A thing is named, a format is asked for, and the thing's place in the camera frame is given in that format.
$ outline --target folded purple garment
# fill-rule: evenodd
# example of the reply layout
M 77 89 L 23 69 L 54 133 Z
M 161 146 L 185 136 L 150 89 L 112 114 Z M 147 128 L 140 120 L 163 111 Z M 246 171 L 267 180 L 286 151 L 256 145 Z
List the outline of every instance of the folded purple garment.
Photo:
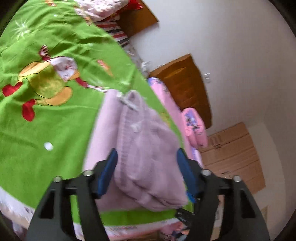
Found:
M 84 170 L 105 160 L 112 148 L 118 164 L 107 193 L 97 200 L 100 211 L 144 207 L 151 211 L 187 203 L 176 161 L 176 135 L 136 91 L 118 97 L 109 90 L 96 120 Z

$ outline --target wall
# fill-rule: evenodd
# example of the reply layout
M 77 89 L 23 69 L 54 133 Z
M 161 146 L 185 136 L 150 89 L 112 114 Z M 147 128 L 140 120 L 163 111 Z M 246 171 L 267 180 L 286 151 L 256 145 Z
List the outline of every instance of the wall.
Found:
M 267 228 L 273 240 L 286 225 L 286 190 L 281 160 L 263 122 L 249 126 L 248 131 L 258 152 L 266 184 L 254 198 L 260 209 L 268 206 Z
M 268 0 L 145 0 L 159 19 L 131 39 L 152 69 L 191 53 L 206 85 L 215 133 L 261 120 L 279 76 L 280 13 Z
M 282 36 L 277 94 L 267 108 L 264 122 L 276 144 L 286 186 L 286 221 L 296 208 L 296 38 L 284 21 L 279 22 Z

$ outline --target white dot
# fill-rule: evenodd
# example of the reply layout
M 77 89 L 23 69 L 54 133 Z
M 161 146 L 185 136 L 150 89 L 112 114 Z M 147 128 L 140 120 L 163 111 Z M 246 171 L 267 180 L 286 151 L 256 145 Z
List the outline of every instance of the white dot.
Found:
M 45 142 L 44 147 L 46 150 L 52 150 L 54 146 L 50 142 Z

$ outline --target striped fabric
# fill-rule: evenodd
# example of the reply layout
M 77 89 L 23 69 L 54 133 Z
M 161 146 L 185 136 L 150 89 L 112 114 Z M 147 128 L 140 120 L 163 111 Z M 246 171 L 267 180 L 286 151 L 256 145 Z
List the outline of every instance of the striped fabric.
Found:
M 104 29 L 107 33 L 112 35 L 115 41 L 120 44 L 121 47 L 124 47 L 128 44 L 129 39 L 125 32 L 118 26 L 116 22 L 95 22 L 95 24 Z

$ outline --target green blanket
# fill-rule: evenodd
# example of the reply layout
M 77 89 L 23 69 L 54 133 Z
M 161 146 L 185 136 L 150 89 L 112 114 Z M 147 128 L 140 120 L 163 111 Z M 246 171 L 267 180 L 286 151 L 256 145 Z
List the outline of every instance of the green blanket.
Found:
M 0 37 L 0 57 L 0 186 L 30 207 L 37 207 L 53 177 L 81 173 L 104 98 L 98 90 L 137 90 L 181 142 L 130 58 L 74 1 L 26 2 Z M 108 226 L 173 216 L 174 210 L 101 214 Z M 75 202 L 73 217 L 79 222 Z

